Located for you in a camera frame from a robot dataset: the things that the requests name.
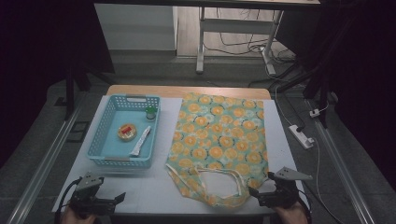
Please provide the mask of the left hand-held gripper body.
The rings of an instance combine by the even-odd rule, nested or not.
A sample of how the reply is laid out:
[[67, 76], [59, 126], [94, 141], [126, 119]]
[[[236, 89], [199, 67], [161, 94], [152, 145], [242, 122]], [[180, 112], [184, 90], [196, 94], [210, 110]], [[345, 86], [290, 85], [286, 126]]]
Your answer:
[[106, 214], [106, 200], [98, 199], [96, 193], [104, 179], [88, 172], [78, 182], [70, 199], [70, 208], [79, 216]]

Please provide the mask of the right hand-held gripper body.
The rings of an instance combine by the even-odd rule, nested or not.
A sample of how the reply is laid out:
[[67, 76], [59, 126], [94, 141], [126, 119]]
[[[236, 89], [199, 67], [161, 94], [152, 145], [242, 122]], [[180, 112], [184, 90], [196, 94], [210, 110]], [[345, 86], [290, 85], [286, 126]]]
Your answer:
[[312, 180], [311, 175], [306, 175], [288, 167], [283, 167], [275, 173], [276, 190], [261, 193], [263, 202], [260, 206], [290, 208], [299, 199], [299, 190], [296, 186], [297, 180]]

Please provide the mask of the blue plastic basket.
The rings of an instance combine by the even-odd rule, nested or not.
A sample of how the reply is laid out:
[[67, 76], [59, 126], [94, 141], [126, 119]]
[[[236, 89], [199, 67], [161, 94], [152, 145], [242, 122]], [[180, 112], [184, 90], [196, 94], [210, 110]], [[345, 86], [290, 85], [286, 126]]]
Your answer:
[[94, 129], [88, 158], [102, 167], [148, 169], [160, 112], [160, 96], [111, 95]]

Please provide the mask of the white tube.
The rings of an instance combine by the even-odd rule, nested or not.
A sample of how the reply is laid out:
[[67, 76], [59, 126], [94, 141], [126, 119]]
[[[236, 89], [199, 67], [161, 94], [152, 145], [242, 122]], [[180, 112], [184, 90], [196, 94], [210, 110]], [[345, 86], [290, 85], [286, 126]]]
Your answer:
[[149, 133], [151, 131], [151, 127], [148, 126], [141, 134], [140, 138], [138, 139], [137, 143], [135, 144], [133, 150], [129, 153], [131, 157], [137, 157], [140, 153], [141, 147], [146, 141], [146, 138], [148, 137]]

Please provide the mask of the round yellow tin red label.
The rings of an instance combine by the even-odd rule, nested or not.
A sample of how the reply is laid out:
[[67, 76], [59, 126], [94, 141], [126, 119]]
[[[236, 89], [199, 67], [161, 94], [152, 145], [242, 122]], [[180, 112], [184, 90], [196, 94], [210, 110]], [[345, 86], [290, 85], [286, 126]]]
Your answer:
[[132, 123], [125, 123], [118, 129], [118, 137], [122, 141], [132, 141], [137, 135], [137, 129]]

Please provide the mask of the orange-print cloth bag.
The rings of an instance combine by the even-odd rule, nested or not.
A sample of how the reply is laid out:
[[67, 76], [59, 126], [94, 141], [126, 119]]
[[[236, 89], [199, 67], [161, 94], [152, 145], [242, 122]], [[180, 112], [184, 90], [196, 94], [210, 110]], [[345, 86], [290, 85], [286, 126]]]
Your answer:
[[[190, 92], [182, 98], [166, 161], [182, 196], [211, 206], [234, 208], [246, 202], [269, 171], [262, 100]], [[236, 192], [210, 193], [203, 173], [226, 175]]]

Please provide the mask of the person's right hand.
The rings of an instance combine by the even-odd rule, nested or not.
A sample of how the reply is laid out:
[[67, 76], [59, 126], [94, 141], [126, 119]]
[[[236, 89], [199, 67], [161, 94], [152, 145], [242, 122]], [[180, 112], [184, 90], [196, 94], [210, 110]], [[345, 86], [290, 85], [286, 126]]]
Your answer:
[[308, 224], [305, 210], [300, 203], [295, 203], [290, 208], [274, 207], [282, 224]]

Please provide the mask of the person's left hand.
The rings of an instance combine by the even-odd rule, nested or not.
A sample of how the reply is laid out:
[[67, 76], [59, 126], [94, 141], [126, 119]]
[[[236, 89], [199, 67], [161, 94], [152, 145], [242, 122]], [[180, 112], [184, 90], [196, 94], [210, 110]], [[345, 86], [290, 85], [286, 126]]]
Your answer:
[[96, 220], [95, 215], [89, 215], [86, 218], [80, 217], [71, 208], [67, 207], [61, 218], [61, 224], [93, 224]]

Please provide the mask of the white power strip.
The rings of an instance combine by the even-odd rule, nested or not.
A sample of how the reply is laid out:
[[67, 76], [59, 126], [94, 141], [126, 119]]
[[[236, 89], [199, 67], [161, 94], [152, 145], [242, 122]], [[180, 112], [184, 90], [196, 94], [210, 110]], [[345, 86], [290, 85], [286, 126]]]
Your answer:
[[289, 130], [304, 149], [309, 149], [314, 146], [315, 140], [312, 137], [307, 137], [303, 133], [302, 128], [297, 125], [290, 125]]

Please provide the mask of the black stand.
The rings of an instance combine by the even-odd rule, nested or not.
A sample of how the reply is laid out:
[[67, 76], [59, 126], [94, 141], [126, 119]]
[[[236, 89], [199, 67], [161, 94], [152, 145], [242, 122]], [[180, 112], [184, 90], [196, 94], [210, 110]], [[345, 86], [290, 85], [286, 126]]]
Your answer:
[[64, 119], [69, 120], [75, 110], [75, 90], [74, 87], [78, 86], [81, 91], [88, 91], [92, 84], [89, 81], [88, 74], [98, 77], [109, 85], [116, 85], [117, 82], [107, 76], [104, 72], [94, 69], [87, 63], [81, 62], [71, 65], [66, 70], [66, 114]]
[[303, 96], [319, 97], [319, 120], [326, 122], [330, 76], [336, 51], [353, 24], [365, 0], [318, 0], [317, 6], [293, 7], [283, 11], [276, 39], [296, 54], [295, 63], [281, 74], [286, 77], [300, 67], [302, 73], [284, 82], [277, 90], [284, 92], [307, 83]]

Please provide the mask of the wooden table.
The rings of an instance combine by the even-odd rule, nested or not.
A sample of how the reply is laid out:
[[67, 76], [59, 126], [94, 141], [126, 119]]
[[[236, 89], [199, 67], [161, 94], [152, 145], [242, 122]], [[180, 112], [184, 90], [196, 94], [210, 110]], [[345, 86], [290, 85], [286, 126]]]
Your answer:
[[188, 92], [197, 92], [211, 95], [222, 95], [234, 98], [270, 100], [267, 89], [224, 88], [224, 87], [182, 87], [182, 86], [152, 86], [152, 85], [112, 85], [107, 95], [159, 95], [167, 98], [182, 98]]

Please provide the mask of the white cabinet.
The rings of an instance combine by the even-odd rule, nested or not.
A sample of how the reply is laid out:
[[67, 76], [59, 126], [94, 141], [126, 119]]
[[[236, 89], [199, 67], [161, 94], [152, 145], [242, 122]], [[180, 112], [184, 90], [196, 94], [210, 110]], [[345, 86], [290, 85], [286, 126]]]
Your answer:
[[177, 7], [95, 4], [109, 49], [177, 49]]

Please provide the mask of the metal rail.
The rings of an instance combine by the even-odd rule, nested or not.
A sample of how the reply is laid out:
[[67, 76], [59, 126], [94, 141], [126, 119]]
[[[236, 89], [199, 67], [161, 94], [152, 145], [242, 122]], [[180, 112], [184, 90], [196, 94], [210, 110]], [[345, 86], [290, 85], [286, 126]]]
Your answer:
[[32, 174], [30, 182], [14, 207], [14, 210], [7, 220], [7, 224], [23, 224], [25, 219], [28, 217], [37, 195], [42, 189], [50, 170], [64, 145], [66, 137], [70, 133], [70, 130], [78, 117], [83, 102], [83, 99], [78, 99], [73, 103], [74, 109], [70, 112], [68, 118], [63, 121], [61, 129], [56, 133], [51, 145], [46, 150], [46, 154], [38, 164], [35, 172]]
[[326, 149], [329, 158], [332, 161], [335, 172], [338, 174], [341, 183], [343, 184], [344, 190], [350, 203], [352, 204], [360, 224], [375, 224], [375, 218], [369, 209], [367, 202], [364, 200], [361, 191], [359, 190], [357, 184], [355, 183], [351, 173], [347, 169], [347, 164], [345, 163], [341, 153], [335, 144], [330, 131], [323, 126], [318, 117], [309, 118], [314, 122], [315, 127], [318, 131], [321, 143], [317, 143], [318, 149], [318, 165], [316, 170], [316, 189], [318, 193], [318, 200], [322, 203], [325, 209], [328, 210], [330, 215], [337, 221], [338, 224], [345, 224], [345, 221], [338, 217], [332, 210], [329, 209], [327, 204], [323, 202], [321, 193], [318, 187], [318, 175], [320, 162], [320, 153], [323, 148]]

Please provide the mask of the black floor frame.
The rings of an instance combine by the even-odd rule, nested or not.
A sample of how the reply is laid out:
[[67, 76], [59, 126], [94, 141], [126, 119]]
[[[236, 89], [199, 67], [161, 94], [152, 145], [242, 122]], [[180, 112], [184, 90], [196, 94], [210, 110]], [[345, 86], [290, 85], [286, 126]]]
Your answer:
[[90, 123], [88, 121], [76, 121], [67, 135], [66, 141], [69, 143], [82, 143], [89, 127]]

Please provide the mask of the white desk frame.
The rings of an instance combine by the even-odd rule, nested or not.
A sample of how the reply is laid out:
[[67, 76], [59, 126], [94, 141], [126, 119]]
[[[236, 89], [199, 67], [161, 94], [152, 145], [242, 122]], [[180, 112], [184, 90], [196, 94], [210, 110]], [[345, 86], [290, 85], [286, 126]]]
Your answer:
[[283, 11], [276, 10], [272, 21], [242, 21], [231, 19], [207, 19], [205, 8], [201, 8], [199, 19], [199, 44], [197, 49], [196, 73], [201, 75], [204, 72], [204, 36], [205, 33], [231, 33], [231, 34], [250, 34], [268, 35], [268, 42], [264, 47], [260, 47], [261, 55], [264, 60], [268, 75], [274, 75], [276, 70], [271, 63], [270, 51], [276, 31]]

